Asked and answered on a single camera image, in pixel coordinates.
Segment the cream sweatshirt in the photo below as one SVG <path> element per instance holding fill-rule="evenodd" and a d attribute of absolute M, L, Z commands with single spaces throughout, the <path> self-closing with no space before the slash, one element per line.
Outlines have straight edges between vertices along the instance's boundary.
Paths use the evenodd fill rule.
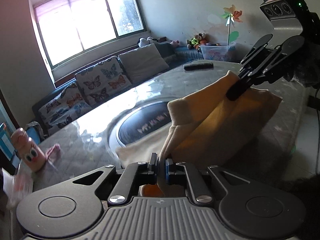
<path fill-rule="evenodd" d="M 281 104 L 268 90 L 250 88 L 231 101 L 227 91 L 239 81 L 233 72 L 207 87 L 168 103 L 171 123 L 136 142 L 116 149 L 121 165 L 148 161 L 153 152 L 159 164 L 167 158 L 204 170 L 223 166 L 236 173 L 272 183 L 281 153 L 262 136 L 262 130 Z"/>

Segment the paper pinwheel flower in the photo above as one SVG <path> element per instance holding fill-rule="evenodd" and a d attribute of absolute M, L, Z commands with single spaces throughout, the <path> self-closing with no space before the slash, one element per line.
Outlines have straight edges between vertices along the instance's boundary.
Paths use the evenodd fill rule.
<path fill-rule="evenodd" d="M 228 27 L 227 45 L 229 45 L 231 26 L 234 26 L 235 22 L 242 22 L 242 20 L 240 20 L 240 17 L 242 16 L 242 10 L 237 10 L 234 4 L 230 7 L 225 7 L 223 10 L 224 14 L 222 15 L 222 18 L 226 20 L 225 26 Z"/>

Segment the black induction cooktop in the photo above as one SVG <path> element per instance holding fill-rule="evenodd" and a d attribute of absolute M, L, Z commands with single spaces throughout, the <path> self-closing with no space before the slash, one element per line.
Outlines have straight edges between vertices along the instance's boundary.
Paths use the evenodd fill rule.
<path fill-rule="evenodd" d="M 116 140 L 126 146 L 171 122 L 167 101 L 156 101 L 134 109 L 116 125 Z"/>

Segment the black remote control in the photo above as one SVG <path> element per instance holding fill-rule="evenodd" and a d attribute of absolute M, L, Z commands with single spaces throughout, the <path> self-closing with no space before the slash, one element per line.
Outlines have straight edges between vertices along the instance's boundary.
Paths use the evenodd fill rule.
<path fill-rule="evenodd" d="M 204 69 L 213 69 L 214 65 L 212 63 L 189 63 L 183 66 L 185 71 L 195 71 Z"/>

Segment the colourful plush toy pile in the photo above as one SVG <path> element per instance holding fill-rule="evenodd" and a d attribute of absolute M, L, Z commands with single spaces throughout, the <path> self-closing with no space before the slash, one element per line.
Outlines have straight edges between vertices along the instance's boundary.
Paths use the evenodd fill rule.
<path fill-rule="evenodd" d="M 189 50 L 199 50 L 201 45 L 206 46 L 208 43 L 209 41 L 207 40 L 207 35 L 205 33 L 198 33 L 194 35 L 191 40 L 186 40 L 187 48 Z"/>

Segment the pink hair scrunchie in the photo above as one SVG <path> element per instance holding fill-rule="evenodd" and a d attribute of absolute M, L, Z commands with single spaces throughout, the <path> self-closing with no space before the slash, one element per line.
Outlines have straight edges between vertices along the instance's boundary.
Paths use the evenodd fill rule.
<path fill-rule="evenodd" d="M 52 147 L 48 148 L 45 152 L 46 160 L 48 162 L 54 163 L 59 159 L 61 155 L 61 147 L 59 144 L 54 144 Z"/>

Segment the left butterfly cushion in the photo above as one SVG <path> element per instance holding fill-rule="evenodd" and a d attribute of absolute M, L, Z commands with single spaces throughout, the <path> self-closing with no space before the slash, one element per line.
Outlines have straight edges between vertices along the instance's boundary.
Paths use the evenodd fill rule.
<path fill-rule="evenodd" d="M 91 110 L 92 107 L 81 95 L 78 85 L 73 82 L 45 103 L 39 109 L 39 114 L 48 134 L 52 135 Z"/>

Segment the butterfly cushion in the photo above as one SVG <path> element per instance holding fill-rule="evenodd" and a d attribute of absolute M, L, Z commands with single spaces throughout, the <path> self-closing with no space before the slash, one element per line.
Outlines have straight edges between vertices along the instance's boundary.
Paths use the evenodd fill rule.
<path fill-rule="evenodd" d="M 81 95 L 78 85 L 73 82 L 45 103 L 39 109 L 39 114 L 48 134 L 52 135 L 91 110 L 92 107 Z"/>
<path fill-rule="evenodd" d="M 75 78 L 92 107 L 131 86 L 116 56 L 76 73 Z"/>

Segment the right butterfly cushion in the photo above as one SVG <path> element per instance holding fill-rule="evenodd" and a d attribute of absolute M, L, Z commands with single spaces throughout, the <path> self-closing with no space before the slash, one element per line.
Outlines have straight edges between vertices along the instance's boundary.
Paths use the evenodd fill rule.
<path fill-rule="evenodd" d="M 76 73 L 75 78 L 92 107 L 131 86 L 116 56 Z"/>

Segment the pink cartoon water bottle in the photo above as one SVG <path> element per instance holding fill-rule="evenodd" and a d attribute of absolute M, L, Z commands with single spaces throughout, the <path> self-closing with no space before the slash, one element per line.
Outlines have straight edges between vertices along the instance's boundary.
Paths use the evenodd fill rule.
<path fill-rule="evenodd" d="M 33 172 L 38 172 L 44 166 L 47 160 L 45 154 L 23 128 L 17 129 L 12 134 L 11 142 L 19 158 Z"/>

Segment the grey blanket on sofa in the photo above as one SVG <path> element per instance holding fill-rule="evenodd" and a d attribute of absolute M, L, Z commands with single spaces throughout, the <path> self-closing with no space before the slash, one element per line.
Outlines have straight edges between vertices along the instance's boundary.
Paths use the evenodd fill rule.
<path fill-rule="evenodd" d="M 26 124 L 24 130 L 27 132 L 29 137 L 33 138 L 34 141 L 44 141 L 44 131 L 37 121 L 32 121 Z"/>

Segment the white plush toy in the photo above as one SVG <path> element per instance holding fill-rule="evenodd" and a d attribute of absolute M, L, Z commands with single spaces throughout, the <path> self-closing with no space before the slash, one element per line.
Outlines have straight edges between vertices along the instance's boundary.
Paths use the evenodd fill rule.
<path fill-rule="evenodd" d="M 151 36 L 147 37 L 147 38 L 143 38 L 141 37 L 138 41 L 138 46 L 139 48 L 142 48 L 144 46 L 150 45 L 150 44 L 157 44 L 158 41 L 154 38 L 152 38 Z"/>

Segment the white pink tissue box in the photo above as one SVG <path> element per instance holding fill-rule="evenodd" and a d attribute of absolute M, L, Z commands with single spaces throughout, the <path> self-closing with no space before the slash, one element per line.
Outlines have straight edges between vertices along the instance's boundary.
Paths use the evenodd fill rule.
<path fill-rule="evenodd" d="M 3 191 L 8 198 L 7 209 L 13 210 L 24 197 L 32 193 L 34 181 L 28 171 L 21 170 L 12 176 L 2 169 L 2 175 Z"/>

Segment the blue cabinet in doorway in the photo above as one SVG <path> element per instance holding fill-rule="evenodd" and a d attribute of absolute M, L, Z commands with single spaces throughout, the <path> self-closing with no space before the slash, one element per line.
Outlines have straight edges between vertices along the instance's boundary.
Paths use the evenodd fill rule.
<path fill-rule="evenodd" d="M 16 155 L 16 150 L 11 143 L 9 133 L 7 132 L 7 126 L 5 123 L 1 124 L 1 151 L 8 159 L 8 161 L 13 165 L 14 168 L 18 168 L 20 160 Z"/>

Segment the window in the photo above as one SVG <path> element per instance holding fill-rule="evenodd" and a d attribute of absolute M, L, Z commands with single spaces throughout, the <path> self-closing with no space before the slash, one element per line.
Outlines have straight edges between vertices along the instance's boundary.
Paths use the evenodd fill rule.
<path fill-rule="evenodd" d="M 30 0 L 51 69 L 146 30 L 137 0 Z"/>

